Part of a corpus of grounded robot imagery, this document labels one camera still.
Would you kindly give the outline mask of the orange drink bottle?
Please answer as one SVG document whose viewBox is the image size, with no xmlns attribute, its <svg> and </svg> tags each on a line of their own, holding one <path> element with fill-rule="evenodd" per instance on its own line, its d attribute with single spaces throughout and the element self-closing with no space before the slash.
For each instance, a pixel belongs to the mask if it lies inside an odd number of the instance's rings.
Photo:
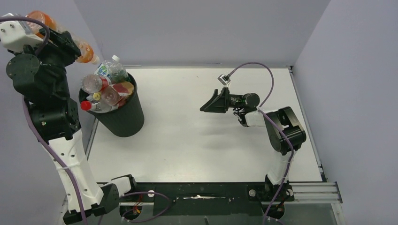
<svg viewBox="0 0 398 225">
<path fill-rule="evenodd" d="M 50 29 L 52 29 L 58 33 L 63 33 L 65 31 L 68 31 L 71 34 L 71 37 L 72 37 L 74 43 L 76 44 L 76 46 L 79 48 L 79 50 L 81 52 L 81 56 L 79 56 L 77 58 L 76 62 L 98 64 L 100 59 L 94 53 L 93 48 L 90 46 L 90 44 L 87 41 L 85 41 L 84 39 L 75 35 L 73 32 L 66 29 L 61 23 L 56 21 L 54 18 L 52 18 L 48 14 L 46 14 L 42 11 L 36 10 L 36 11 L 32 11 L 29 14 L 27 14 L 27 17 L 44 23 Z"/>
</svg>

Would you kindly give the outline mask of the clear bottle blue green label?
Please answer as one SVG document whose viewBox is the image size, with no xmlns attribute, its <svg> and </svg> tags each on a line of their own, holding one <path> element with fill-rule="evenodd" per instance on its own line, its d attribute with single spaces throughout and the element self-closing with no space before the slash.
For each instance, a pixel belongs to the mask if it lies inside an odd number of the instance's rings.
<svg viewBox="0 0 398 225">
<path fill-rule="evenodd" d="M 113 55 L 110 60 L 105 60 L 96 68 L 94 74 L 111 77 L 122 71 L 122 64 L 120 58 Z"/>
</svg>

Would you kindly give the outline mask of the yellow juice bottle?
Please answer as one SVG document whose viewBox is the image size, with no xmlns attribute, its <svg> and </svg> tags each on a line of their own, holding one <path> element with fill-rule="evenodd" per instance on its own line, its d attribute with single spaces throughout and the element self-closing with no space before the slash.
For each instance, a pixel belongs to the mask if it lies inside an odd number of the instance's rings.
<svg viewBox="0 0 398 225">
<path fill-rule="evenodd" d="M 101 93 L 100 93 L 100 92 L 93 93 L 93 94 L 92 94 L 92 98 L 93 98 L 95 101 L 100 101 L 100 100 L 101 100 Z"/>
</svg>

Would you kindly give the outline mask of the clear bottle dark green label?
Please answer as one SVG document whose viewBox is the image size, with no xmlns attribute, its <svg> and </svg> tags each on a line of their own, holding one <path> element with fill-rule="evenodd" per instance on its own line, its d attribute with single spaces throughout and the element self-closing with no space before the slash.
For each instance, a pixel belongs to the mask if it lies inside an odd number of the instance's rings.
<svg viewBox="0 0 398 225">
<path fill-rule="evenodd" d="M 109 66 L 108 76 L 113 83 L 128 82 L 130 80 L 126 69 L 120 63 L 113 63 Z"/>
</svg>

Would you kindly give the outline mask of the black ribbed plastic bin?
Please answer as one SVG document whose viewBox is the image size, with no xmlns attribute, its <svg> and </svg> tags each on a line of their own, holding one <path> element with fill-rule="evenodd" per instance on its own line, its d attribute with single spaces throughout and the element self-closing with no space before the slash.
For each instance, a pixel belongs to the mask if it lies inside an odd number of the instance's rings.
<svg viewBox="0 0 398 225">
<path fill-rule="evenodd" d="M 118 137 L 129 137 L 141 130 L 144 125 L 144 113 L 141 107 L 141 103 L 138 97 L 138 86 L 134 78 L 130 75 L 128 82 L 135 86 L 135 90 L 126 100 L 120 101 L 117 106 L 117 110 L 108 113 L 95 113 L 92 111 L 86 111 L 92 114 L 98 119 L 110 132 Z M 79 102 L 87 101 L 86 97 L 88 94 L 82 89 L 79 91 Z"/>
</svg>

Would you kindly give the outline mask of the clear bottle red blue label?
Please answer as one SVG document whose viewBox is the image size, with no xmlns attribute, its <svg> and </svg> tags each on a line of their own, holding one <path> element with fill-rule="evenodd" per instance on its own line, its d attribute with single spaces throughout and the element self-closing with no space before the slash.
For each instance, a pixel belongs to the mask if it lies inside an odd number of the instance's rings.
<svg viewBox="0 0 398 225">
<path fill-rule="evenodd" d="M 111 80 L 106 76 L 90 74 L 82 78 L 81 89 L 88 94 L 93 94 L 102 91 L 111 84 Z"/>
</svg>

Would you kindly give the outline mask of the red gold label bottle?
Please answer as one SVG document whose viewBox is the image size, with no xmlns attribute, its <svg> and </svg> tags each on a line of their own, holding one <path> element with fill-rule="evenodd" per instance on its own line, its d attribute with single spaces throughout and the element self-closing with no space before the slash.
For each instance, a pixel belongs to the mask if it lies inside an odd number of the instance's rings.
<svg viewBox="0 0 398 225">
<path fill-rule="evenodd" d="M 106 87 L 101 93 L 101 100 L 104 103 L 114 106 L 122 100 L 126 100 L 133 94 L 135 86 L 130 82 L 120 82 L 111 84 Z"/>
</svg>

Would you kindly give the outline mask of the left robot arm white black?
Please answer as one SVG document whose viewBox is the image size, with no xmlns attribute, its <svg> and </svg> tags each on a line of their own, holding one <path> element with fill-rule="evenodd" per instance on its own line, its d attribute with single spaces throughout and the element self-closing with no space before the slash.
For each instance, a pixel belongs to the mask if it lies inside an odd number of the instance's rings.
<svg viewBox="0 0 398 225">
<path fill-rule="evenodd" d="M 14 89 L 23 95 L 28 125 L 48 152 L 64 186 L 68 209 L 65 224 L 86 222 L 119 206 L 131 191 L 131 175 L 99 186 L 94 180 L 82 143 L 77 102 L 70 97 L 66 67 L 80 56 L 70 33 L 46 31 L 23 35 L 6 67 Z"/>
</svg>

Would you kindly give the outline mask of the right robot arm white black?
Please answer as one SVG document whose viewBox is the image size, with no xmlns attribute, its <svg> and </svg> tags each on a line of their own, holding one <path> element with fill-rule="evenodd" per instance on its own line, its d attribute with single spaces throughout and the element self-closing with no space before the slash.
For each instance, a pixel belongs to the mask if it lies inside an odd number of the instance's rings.
<svg viewBox="0 0 398 225">
<path fill-rule="evenodd" d="M 296 151 L 306 141 L 306 132 L 291 107 L 264 112 L 259 109 L 256 93 L 234 95 L 227 87 L 214 90 L 212 97 L 200 111 L 226 113 L 230 108 L 243 127 L 265 127 L 273 151 L 273 165 L 265 176 L 264 194 L 276 200 L 289 180 L 289 170 Z"/>
</svg>

